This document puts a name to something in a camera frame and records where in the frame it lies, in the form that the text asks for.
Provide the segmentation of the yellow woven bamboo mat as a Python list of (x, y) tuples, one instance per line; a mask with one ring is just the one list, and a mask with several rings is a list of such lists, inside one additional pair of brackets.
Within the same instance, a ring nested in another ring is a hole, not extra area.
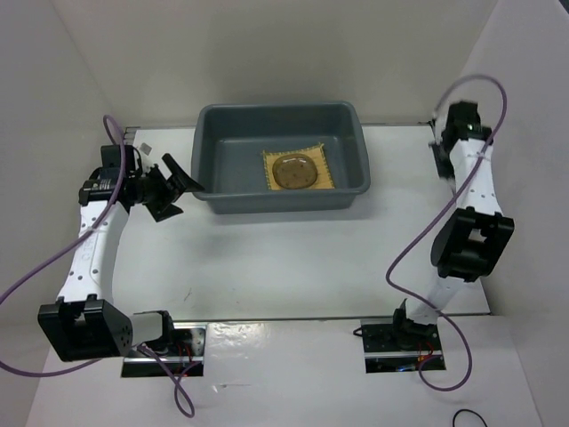
[(324, 144), (289, 151), (262, 152), (268, 190), (334, 189)]

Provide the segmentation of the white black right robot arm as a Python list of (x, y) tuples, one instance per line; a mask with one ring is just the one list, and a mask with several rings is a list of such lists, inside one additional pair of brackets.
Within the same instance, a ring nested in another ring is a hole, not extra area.
[(456, 200), (431, 247), (437, 275), (426, 301), (402, 302), (394, 312), (389, 339), (400, 350), (435, 333), (439, 311), (468, 284), (490, 275), (515, 230), (494, 191), (493, 146), (485, 144), (491, 133), (475, 102), (458, 101), (449, 107), (440, 137), (430, 144), (438, 176), (454, 186)]

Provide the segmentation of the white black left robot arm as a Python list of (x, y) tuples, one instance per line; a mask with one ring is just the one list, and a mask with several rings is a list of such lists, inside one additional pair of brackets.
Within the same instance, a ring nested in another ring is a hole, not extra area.
[(105, 145), (101, 165), (79, 190), (79, 245), (68, 277), (54, 303), (44, 304), (38, 323), (64, 362), (125, 356), (133, 345), (132, 320), (113, 304), (113, 274), (120, 237), (135, 205), (143, 205), (155, 222), (182, 209), (176, 201), (203, 186), (170, 154), (162, 159), (170, 171), (145, 166), (132, 146)]

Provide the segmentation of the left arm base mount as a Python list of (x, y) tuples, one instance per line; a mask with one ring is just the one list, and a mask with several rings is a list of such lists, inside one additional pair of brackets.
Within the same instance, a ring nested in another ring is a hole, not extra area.
[[(204, 353), (207, 325), (205, 323), (176, 322), (172, 330), (172, 341), (163, 347), (149, 344), (175, 376), (201, 377), (204, 375)], [(152, 358), (137, 350), (131, 350), (124, 358), (122, 378), (166, 377), (167, 373)]]

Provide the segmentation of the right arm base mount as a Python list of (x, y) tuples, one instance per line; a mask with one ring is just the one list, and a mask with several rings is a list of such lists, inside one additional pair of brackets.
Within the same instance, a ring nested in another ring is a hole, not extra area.
[(423, 361), (424, 371), (446, 370), (435, 326), (426, 334), (397, 335), (386, 319), (362, 320), (352, 334), (361, 340), (367, 374), (416, 372)]

